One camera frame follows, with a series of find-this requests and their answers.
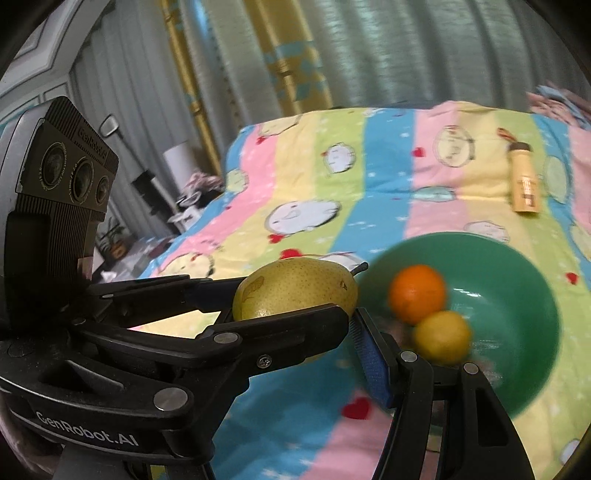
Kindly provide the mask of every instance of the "pear stem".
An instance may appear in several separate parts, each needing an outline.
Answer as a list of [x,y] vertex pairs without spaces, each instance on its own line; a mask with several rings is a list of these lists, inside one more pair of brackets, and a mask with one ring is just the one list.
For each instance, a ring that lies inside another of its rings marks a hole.
[[351,275],[355,276],[358,273],[366,271],[368,268],[369,264],[367,262],[360,263],[353,270],[351,270]]

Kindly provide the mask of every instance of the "gray curtain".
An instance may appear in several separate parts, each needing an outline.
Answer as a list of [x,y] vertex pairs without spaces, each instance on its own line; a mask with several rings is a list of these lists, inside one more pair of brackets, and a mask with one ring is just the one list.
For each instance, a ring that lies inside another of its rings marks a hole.
[[209,126],[218,146],[223,168],[228,146],[245,125],[232,93],[228,73],[220,62],[219,45],[203,5],[195,0],[179,0],[179,8],[191,62],[203,105],[210,114]]
[[[82,47],[70,76],[77,105],[92,127],[98,129],[108,114],[116,115],[142,162],[176,197],[162,153],[189,141],[199,159],[200,142],[157,3],[114,1]],[[167,235],[169,230],[149,214],[131,187],[141,169],[116,135],[107,143],[119,155],[111,202],[121,220],[137,237]]]
[[[280,116],[241,0],[201,2],[245,123]],[[591,97],[558,36],[522,0],[300,0],[335,105],[446,100],[527,110],[552,80]],[[212,109],[210,117],[215,116]]]

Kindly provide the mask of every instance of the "screw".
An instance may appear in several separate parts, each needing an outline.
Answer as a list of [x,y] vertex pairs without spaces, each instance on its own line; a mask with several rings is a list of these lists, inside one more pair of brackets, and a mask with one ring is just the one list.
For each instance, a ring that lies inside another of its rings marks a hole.
[[168,387],[160,390],[154,395],[154,406],[162,411],[173,411],[181,408],[189,396],[182,388]]
[[415,352],[411,352],[410,350],[405,350],[404,352],[402,352],[400,354],[400,358],[402,360],[404,360],[405,362],[408,362],[409,364],[411,364],[412,362],[416,362],[418,357]]
[[478,373],[478,365],[468,362],[464,364],[464,370],[467,374],[476,375]]
[[269,368],[272,362],[273,359],[269,355],[261,355],[256,361],[256,365],[258,368]]
[[213,337],[213,341],[216,343],[221,343],[222,345],[226,343],[234,343],[238,340],[238,335],[234,332],[223,332],[218,333],[215,337]]

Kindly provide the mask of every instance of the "yellow bottle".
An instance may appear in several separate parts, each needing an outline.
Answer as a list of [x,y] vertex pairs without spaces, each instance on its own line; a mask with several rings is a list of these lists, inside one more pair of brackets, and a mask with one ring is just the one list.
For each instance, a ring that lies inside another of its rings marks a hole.
[[538,176],[531,164],[531,146],[524,142],[509,145],[511,193],[514,212],[540,212]]

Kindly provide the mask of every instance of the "red heart print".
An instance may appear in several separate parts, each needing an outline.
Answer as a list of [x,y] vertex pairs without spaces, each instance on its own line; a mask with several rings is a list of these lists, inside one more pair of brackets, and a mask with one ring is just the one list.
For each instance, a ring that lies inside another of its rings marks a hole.
[[280,235],[278,233],[272,233],[267,238],[269,239],[270,244],[278,244],[279,242],[281,242],[285,238],[285,235]]
[[279,259],[283,260],[284,258],[292,258],[292,257],[303,257],[302,253],[297,248],[287,248],[281,252]]
[[576,285],[579,281],[579,276],[576,273],[568,272],[566,274],[567,280],[570,282],[571,285]]
[[423,147],[417,147],[413,150],[413,157],[423,158],[425,155],[425,149]]
[[367,420],[371,403],[366,397],[359,397],[353,403],[345,405],[341,414],[343,417],[353,420]]

